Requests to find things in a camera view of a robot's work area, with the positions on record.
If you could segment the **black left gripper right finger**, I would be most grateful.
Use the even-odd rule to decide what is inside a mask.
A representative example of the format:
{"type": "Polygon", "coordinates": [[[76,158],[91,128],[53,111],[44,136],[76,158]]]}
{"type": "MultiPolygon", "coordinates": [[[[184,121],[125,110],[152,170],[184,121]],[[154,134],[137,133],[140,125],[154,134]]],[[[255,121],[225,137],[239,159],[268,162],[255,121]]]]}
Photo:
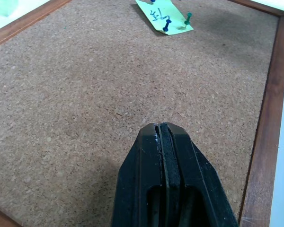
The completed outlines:
{"type": "Polygon", "coordinates": [[[165,180],[166,227],[236,227],[238,223],[217,172],[188,133],[159,125],[165,180]]]}

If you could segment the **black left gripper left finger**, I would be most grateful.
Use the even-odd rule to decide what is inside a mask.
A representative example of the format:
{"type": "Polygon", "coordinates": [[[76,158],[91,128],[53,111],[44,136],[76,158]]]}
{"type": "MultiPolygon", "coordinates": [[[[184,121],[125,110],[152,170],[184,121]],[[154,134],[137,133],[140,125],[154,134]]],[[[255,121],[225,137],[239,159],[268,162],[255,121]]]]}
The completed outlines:
{"type": "Polygon", "coordinates": [[[167,226],[161,144],[165,125],[150,123],[140,129],[118,172],[111,226],[167,226]]]}

